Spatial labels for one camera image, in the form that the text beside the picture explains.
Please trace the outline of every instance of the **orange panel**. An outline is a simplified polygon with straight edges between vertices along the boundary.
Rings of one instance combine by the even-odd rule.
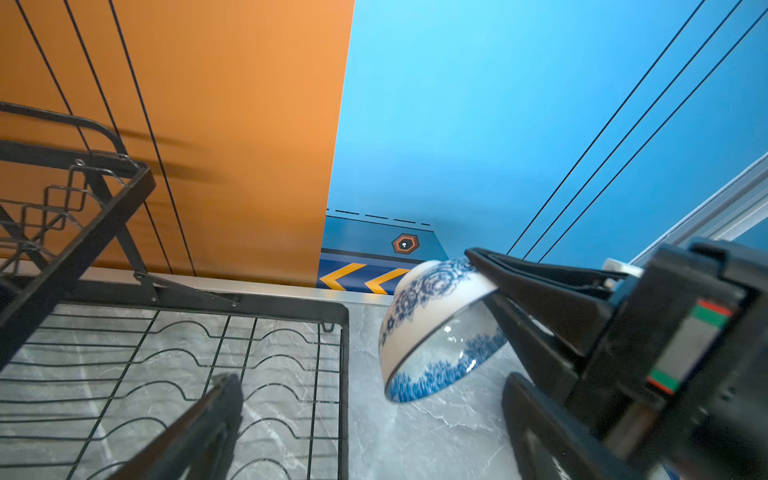
[[[69,3],[129,153],[156,175],[148,204],[174,272],[190,272],[110,6]],[[11,72],[0,98],[66,111],[18,9],[3,4],[0,35],[14,48],[0,54]],[[64,4],[23,5],[73,112],[111,126]],[[313,285],[353,1],[114,6],[197,273]],[[83,148],[72,129],[53,135],[2,117],[3,137]],[[151,270],[167,271],[147,214],[129,227]],[[124,258],[111,245],[100,263]]]

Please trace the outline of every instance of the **yellow chevron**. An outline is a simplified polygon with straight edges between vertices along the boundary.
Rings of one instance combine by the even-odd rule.
[[[346,291],[346,288],[339,285],[339,282],[337,282],[337,280],[349,273],[354,272],[355,270],[360,270],[364,266],[365,266],[364,263],[350,263],[349,265],[342,266],[338,270],[331,272],[328,275],[321,276],[320,281],[325,283],[332,290]]]
[[[386,290],[382,288],[382,283],[387,282],[393,278],[397,278],[398,276],[404,275],[405,273],[410,272],[411,270],[406,270],[404,268],[395,268],[391,272],[387,272],[381,276],[376,277],[373,280],[368,280],[366,282],[366,286],[371,289],[374,293],[382,293],[386,295]]]

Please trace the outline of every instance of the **blue rose pattern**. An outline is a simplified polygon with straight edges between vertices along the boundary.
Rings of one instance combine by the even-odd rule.
[[[394,308],[385,320],[386,329],[379,337],[379,345],[384,346],[387,336],[406,319],[413,320],[413,310],[417,306],[424,306],[432,299],[448,295],[460,281],[468,277],[468,273],[476,271],[465,258],[448,260],[427,270],[395,298]]]
[[[393,402],[411,402],[438,392],[479,366],[506,341],[502,330],[496,329],[493,337],[483,334],[466,342],[464,355],[458,360],[457,365],[451,365],[445,360],[429,363],[426,371],[415,382],[409,374],[399,372],[389,384],[389,398]]]

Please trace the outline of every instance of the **hexagonal logo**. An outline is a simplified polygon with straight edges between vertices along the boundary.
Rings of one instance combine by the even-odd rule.
[[[419,238],[412,233],[404,233],[392,242],[395,253],[409,255],[419,248]]]

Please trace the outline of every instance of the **bowl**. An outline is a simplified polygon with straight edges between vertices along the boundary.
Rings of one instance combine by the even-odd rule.
[[[384,392],[411,402],[458,381],[506,338],[483,299],[497,290],[466,258],[420,263],[395,288],[379,331]]]

